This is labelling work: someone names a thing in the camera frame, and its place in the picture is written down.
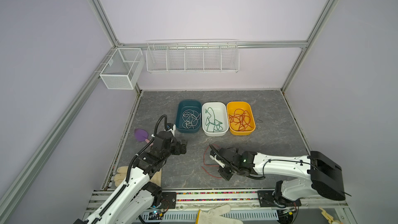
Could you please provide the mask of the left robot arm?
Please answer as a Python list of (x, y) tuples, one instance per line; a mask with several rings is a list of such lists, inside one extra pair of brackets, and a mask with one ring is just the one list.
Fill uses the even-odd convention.
[(126, 177), (110, 197), (76, 224), (131, 224), (145, 210), (161, 205), (162, 188), (150, 180), (171, 155), (187, 152), (187, 141), (175, 137), (176, 127), (162, 115), (150, 142), (130, 161)]

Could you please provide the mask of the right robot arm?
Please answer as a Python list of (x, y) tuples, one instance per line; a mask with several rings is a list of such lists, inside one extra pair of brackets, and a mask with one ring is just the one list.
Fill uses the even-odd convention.
[(236, 174), (254, 180), (266, 175), (282, 175), (292, 180), (280, 180), (271, 193), (269, 203), (282, 208), (306, 197), (321, 196), (333, 201), (344, 201), (342, 168), (319, 151), (306, 156), (272, 156), (254, 151), (239, 153), (237, 148), (219, 148), (210, 145), (209, 156), (218, 166), (225, 180)]

